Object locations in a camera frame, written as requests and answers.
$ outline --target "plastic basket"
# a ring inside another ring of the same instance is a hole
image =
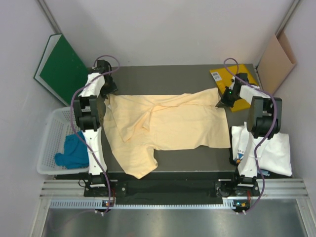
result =
[[[42,145],[39,152],[37,171],[40,174],[77,174],[87,172],[89,167],[67,169],[55,163],[55,154],[64,153],[64,143],[67,135],[73,134],[70,126],[70,107],[57,109],[50,114],[48,124],[45,128]]]

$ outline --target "yellow book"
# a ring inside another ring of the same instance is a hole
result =
[[[237,66],[230,66],[228,67],[229,70],[231,70],[233,73],[236,73],[237,71]],[[210,70],[210,73],[212,74],[218,89],[220,92],[223,94],[226,86],[230,86],[232,84],[232,75],[227,72],[225,68],[219,68],[215,70]],[[248,69],[244,64],[239,65],[239,73],[247,73],[248,74],[248,80],[250,84],[255,84],[258,85],[256,80],[253,78],[253,76],[250,74]],[[232,112],[239,111],[239,110],[244,110],[244,109],[249,109],[250,105],[248,104],[247,101],[240,99],[236,100],[234,103],[234,107],[230,108]]]

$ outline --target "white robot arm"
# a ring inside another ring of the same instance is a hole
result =
[[[107,94],[117,90],[110,75],[100,75],[108,72],[110,68],[110,64],[105,60],[98,60],[97,67],[90,69],[90,73],[88,74],[86,85],[89,84],[89,86],[74,101],[74,114],[77,126],[82,130],[87,145],[93,150],[96,159],[101,165],[100,167],[93,157],[92,152],[88,149],[88,186],[91,188],[106,186],[103,170],[107,171],[107,165],[105,164],[102,152],[102,124],[100,124],[99,112],[97,110],[97,98],[100,94],[102,97],[106,97]]]
[[[236,76],[248,83],[246,73],[239,73]],[[276,122],[273,126],[272,132],[268,136],[268,139],[272,139],[273,135],[280,131],[282,100],[280,98],[274,98],[277,107],[277,114],[274,115],[274,106],[271,98],[265,93],[256,90],[258,87],[244,85],[234,77],[232,82],[231,86],[226,87],[222,99],[217,104],[217,107],[233,107],[236,100],[246,100],[251,105],[247,119],[249,139],[244,151],[243,159],[237,167],[234,179],[229,183],[222,183],[221,190],[224,190],[223,193],[227,194],[231,193],[232,190],[235,190],[235,193],[250,191],[253,192],[253,194],[256,194],[258,192],[255,192],[254,189],[258,190],[258,184],[256,182],[257,165],[254,150],[271,128],[273,124],[273,117],[276,117]],[[258,147],[256,153],[257,158],[260,158],[266,144],[267,143],[264,142],[260,147]]]

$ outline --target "green folder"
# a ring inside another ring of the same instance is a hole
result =
[[[87,76],[87,67],[66,38],[51,35],[34,79],[68,106],[74,92],[86,84]]]

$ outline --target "cloth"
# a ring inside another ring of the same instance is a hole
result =
[[[80,131],[78,135],[84,139],[83,133]],[[84,143],[73,134],[66,136],[64,144],[64,153],[55,155],[56,165],[65,166],[67,169],[75,169],[89,166],[88,150]]]
[[[249,132],[244,126],[232,126],[233,159],[242,160],[248,144]],[[288,134],[277,133],[270,140],[265,140],[257,151],[259,167],[277,174],[292,175],[290,160],[290,141]]]
[[[217,88],[182,95],[110,95],[104,130],[125,173],[140,179],[157,168],[155,150],[229,148]]]

